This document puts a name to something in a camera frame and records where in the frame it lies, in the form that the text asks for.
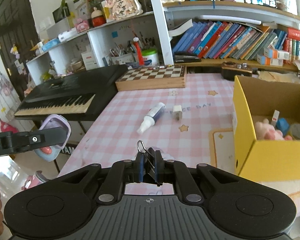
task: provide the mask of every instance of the gray ribbed panel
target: gray ribbed panel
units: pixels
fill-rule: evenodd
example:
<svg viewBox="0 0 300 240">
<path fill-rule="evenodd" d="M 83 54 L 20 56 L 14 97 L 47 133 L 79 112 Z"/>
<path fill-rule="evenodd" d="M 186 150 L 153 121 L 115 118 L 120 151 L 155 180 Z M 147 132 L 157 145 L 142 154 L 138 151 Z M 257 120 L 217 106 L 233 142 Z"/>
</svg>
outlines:
<svg viewBox="0 0 300 240">
<path fill-rule="evenodd" d="M 238 240 L 217 228 L 200 207 L 176 196 L 123 196 L 99 207 L 91 221 L 60 240 Z M 289 240 L 280 236 L 276 240 Z"/>
</svg>

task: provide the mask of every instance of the silver screw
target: silver screw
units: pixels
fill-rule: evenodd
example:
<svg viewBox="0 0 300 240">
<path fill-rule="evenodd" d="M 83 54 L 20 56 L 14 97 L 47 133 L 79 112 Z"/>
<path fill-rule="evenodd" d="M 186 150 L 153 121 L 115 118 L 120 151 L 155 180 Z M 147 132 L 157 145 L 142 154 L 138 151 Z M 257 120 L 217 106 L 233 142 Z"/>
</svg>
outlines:
<svg viewBox="0 0 300 240">
<path fill-rule="evenodd" d="M 110 194 L 103 194 L 99 196 L 99 200 L 102 202 L 109 202 L 112 201 L 114 199 L 114 196 L 110 195 Z"/>
<path fill-rule="evenodd" d="M 198 202 L 201 200 L 201 196 L 199 196 L 197 194 L 190 194 L 190 195 L 186 196 L 186 199 L 191 202 Z"/>
</svg>

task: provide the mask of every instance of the door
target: door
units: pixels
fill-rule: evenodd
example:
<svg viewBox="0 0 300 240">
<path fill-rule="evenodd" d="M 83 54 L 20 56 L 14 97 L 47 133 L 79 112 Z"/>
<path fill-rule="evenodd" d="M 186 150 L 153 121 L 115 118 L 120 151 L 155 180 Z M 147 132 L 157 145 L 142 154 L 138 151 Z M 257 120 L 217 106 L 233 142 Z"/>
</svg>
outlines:
<svg viewBox="0 0 300 240">
<path fill-rule="evenodd" d="M 28 84 L 28 69 L 26 60 L 34 57 L 30 51 L 39 42 L 34 25 L 34 19 L 29 0 L 0 0 L 0 54 L 7 74 L 21 100 Z M 19 62 L 26 68 L 25 74 L 19 74 L 15 65 L 17 60 L 11 54 L 11 48 L 16 44 L 20 54 Z"/>
</svg>

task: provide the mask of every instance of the chessboard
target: chessboard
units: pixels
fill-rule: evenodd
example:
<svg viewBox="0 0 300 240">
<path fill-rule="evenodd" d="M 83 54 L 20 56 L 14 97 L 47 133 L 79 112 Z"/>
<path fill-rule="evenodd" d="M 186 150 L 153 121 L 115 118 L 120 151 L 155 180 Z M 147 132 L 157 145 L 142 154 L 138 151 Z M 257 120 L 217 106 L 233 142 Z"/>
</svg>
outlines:
<svg viewBox="0 0 300 240">
<path fill-rule="evenodd" d="M 186 87 L 185 66 L 128 70 L 115 83 L 118 91 Z"/>
</svg>

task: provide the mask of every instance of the green lid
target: green lid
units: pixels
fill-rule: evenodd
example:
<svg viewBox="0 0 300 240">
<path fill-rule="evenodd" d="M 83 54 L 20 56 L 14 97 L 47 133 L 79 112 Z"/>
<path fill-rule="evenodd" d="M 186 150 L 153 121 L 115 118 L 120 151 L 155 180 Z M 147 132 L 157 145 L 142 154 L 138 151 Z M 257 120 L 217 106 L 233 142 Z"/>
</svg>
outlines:
<svg viewBox="0 0 300 240">
<path fill-rule="evenodd" d="M 150 56 L 156 53 L 158 53 L 156 49 L 146 49 L 142 51 L 143 56 Z"/>
</svg>

